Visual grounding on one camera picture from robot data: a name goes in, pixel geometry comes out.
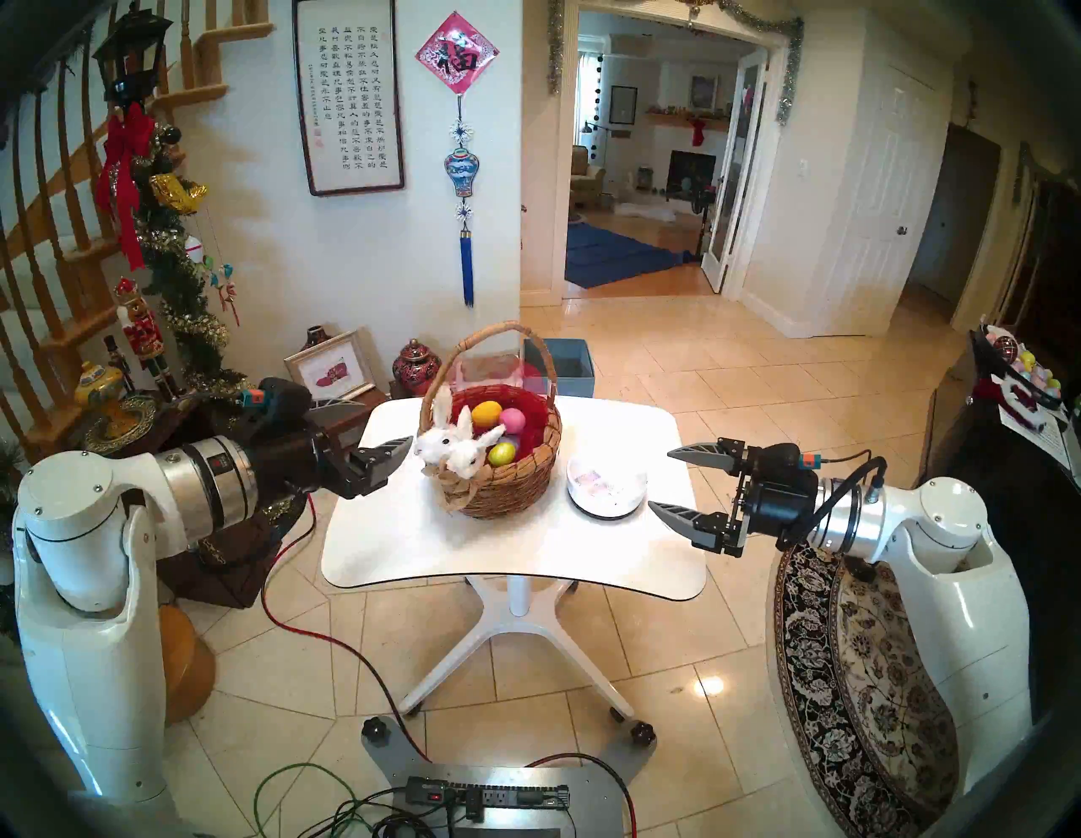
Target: blue box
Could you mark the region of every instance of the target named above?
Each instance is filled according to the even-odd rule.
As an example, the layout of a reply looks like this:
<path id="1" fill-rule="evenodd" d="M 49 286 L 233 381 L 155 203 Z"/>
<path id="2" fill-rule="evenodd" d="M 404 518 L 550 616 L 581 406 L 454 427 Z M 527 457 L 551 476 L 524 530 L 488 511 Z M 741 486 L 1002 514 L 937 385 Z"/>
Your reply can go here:
<path id="1" fill-rule="evenodd" d="M 551 359 L 556 362 L 556 375 L 559 378 L 556 393 L 560 396 L 584 396 L 591 399 L 595 378 L 593 359 L 589 356 L 586 342 L 579 337 L 546 337 L 544 342 L 551 353 Z M 525 342 L 522 358 L 528 364 L 544 372 L 540 350 L 531 341 Z M 546 395 L 548 376 L 544 375 L 539 380 L 526 378 L 525 389 L 542 396 Z"/>

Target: stuffed bunny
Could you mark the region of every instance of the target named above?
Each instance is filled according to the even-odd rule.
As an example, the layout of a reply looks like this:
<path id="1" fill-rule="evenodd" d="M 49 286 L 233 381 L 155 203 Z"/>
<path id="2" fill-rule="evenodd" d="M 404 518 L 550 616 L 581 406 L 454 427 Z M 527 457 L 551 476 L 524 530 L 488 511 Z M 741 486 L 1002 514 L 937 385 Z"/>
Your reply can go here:
<path id="1" fill-rule="evenodd" d="M 451 453 L 451 444 L 462 439 L 458 429 L 451 424 L 451 388 L 443 385 L 431 402 L 431 428 L 416 438 L 413 452 L 428 465 L 438 466 L 446 460 Z M 468 408 L 463 408 L 462 412 L 469 415 Z M 469 431 L 466 439 L 472 438 L 471 416 Z"/>
<path id="2" fill-rule="evenodd" d="M 484 452 L 499 441 L 506 431 L 503 425 L 496 425 L 480 439 L 472 438 L 472 414 L 468 405 L 458 413 L 457 440 L 451 442 L 451 453 L 446 458 L 446 467 L 463 480 L 472 480 L 484 465 Z"/>

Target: pink egg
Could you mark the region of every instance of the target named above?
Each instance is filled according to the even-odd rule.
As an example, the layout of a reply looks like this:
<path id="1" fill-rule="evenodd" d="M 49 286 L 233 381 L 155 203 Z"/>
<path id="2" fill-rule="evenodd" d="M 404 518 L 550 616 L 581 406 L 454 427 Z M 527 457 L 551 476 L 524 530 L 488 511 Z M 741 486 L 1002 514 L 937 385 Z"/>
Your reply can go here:
<path id="1" fill-rule="evenodd" d="M 508 434 L 521 434 L 525 427 L 525 414 L 518 408 L 507 408 L 499 414 L 499 424 L 507 429 Z"/>

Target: staircase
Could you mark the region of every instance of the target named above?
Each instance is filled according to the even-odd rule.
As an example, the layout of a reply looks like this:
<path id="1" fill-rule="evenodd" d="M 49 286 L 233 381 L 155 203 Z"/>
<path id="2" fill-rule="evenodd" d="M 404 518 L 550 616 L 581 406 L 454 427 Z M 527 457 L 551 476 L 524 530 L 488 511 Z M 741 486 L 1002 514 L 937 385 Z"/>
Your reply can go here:
<path id="1" fill-rule="evenodd" d="M 162 67 L 158 95 L 147 110 L 174 123 L 177 109 L 228 92 L 222 77 L 222 44 L 265 38 L 275 27 L 266 0 L 232 0 L 228 26 L 218 25 L 217 1 L 204 0 L 203 31 L 192 43 L 191 3 L 170 0 L 170 4 L 181 6 L 181 25 L 170 29 L 165 52 L 178 54 L 179 61 Z M 165 5 L 165 0 L 158 0 L 156 14 L 176 19 Z M 103 14 L 94 23 L 95 44 L 117 15 L 114 5 L 107 19 Z M 50 81 L 52 90 L 28 94 L 18 103 L 12 114 L 10 167 L 3 167 L 11 173 L 10 185 L 0 171 L 4 195 L 0 205 L 9 208 L 0 215 L 0 436 L 18 439 L 30 463 L 77 447 L 72 435 L 83 412 L 72 394 L 79 370 L 84 358 L 102 360 L 101 341 L 91 338 L 118 328 L 111 289 L 130 272 L 112 222 L 93 201 L 106 130 L 102 82 L 91 57 L 94 49 L 88 37 L 59 65 Z M 179 82 L 176 90 L 170 89 L 170 76 Z M 78 117 L 67 106 L 76 85 L 81 98 Z M 30 119 L 32 133 L 27 128 Z M 69 135 L 82 141 L 75 151 L 69 151 Z M 32 178 L 24 163 L 31 136 Z M 45 149 L 52 158 L 57 146 L 59 168 L 50 172 Z M 123 336 L 116 334 L 126 348 Z"/>

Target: white table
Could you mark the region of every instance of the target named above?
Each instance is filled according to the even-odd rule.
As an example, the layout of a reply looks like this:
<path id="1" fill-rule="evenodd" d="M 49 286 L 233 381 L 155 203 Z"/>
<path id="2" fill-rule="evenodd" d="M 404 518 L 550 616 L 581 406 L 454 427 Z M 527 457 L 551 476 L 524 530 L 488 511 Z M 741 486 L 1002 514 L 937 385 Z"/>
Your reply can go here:
<path id="1" fill-rule="evenodd" d="M 649 479 L 648 498 L 694 508 L 686 465 L 666 456 L 680 443 L 676 420 L 658 408 L 560 396 L 563 437 L 548 491 L 522 513 L 478 521 L 436 503 L 435 481 L 413 454 L 389 483 L 368 497 L 341 501 L 323 545 L 322 572 L 338 587 L 466 574 L 484 604 L 476 626 L 401 703 L 409 711 L 498 634 L 535 634 L 550 640 L 625 718 L 627 701 L 563 630 L 556 603 L 572 580 L 628 588 L 671 600 L 693 599 L 706 584 L 705 554 L 676 535 L 645 506 L 627 518 L 600 521 L 566 493 L 566 462 L 578 450 L 615 447 L 638 457 Z M 421 399 L 385 402 L 369 420 L 361 445 L 416 434 Z M 507 590 L 486 574 L 506 574 Z M 531 590 L 531 576 L 555 585 Z"/>

